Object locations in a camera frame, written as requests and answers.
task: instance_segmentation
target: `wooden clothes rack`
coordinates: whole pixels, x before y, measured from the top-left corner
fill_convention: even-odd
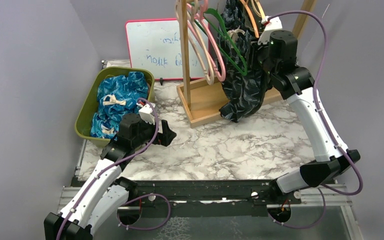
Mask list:
[[[217,77],[214,77],[214,83],[209,85],[205,78],[191,82],[189,69],[189,42],[188,42],[188,13],[187,3],[194,0],[180,1],[178,11],[181,60],[183,70],[183,84],[177,86],[177,94],[183,105],[190,127],[196,128],[217,120],[223,119],[219,109],[227,104],[227,99],[222,84]],[[304,0],[301,10],[312,11],[317,0]],[[307,23],[307,15],[298,16],[292,32],[300,36]],[[272,88],[265,93],[263,105],[271,104],[282,100],[280,92]]]

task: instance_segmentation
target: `black garment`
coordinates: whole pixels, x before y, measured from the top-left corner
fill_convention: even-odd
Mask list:
[[[237,123],[241,118],[254,114],[263,104],[263,99],[268,88],[268,77],[263,71],[261,64],[257,61],[257,54],[263,54],[261,45],[257,44],[254,32],[246,27],[247,12],[238,0],[227,0],[224,12],[221,14],[226,29],[235,30],[240,28],[245,34],[238,34],[236,46],[248,65],[247,74],[242,75],[231,62],[224,56],[226,67],[226,79],[221,83],[224,94],[229,102],[220,108],[221,116]],[[220,47],[230,55],[230,58],[242,69],[244,64],[238,57],[236,51],[231,48],[228,41],[218,36]]]

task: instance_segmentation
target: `whiteboard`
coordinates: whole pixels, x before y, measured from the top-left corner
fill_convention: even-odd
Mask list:
[[[125,29],[132,68],[148,70],[156,79],[183,79],[179,22],[175,18],[128,21]],[[208,50],[208,37],[199,31]],[[190,30],[189,34],[194,39],[199,54],[204,58],[204,50],[199,47]],[[189,69],[191,78],[204,77],[203,69],[190,43]]]

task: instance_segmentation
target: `table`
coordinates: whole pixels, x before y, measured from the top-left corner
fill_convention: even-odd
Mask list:
[[[107,67],[130,66],[128,60]],[[264,105],[239,123],[220,120],[190,128],[176,92],[181,81],[155,82],[160,119],[177,137],[170,146],[152,145],[126,167],[132,180],[274,179],[314,159],[310,141],[297,115],[285,101]],[[102,149],[87,142],[78,180],[85,181]]]

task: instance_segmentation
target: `wooden base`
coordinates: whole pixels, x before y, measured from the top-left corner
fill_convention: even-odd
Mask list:
[[[216,78],[212,85],[208,85],[204,78],[190,82],[190,106],[188,106],[184,96],[183,84],[177,86],[177,94],[191,128],[222,119],[219,109],[229,102],[223,91],[222,84]],[[263,105],[280,100],[282,100],[281,94],[273,88],[265,93]]]

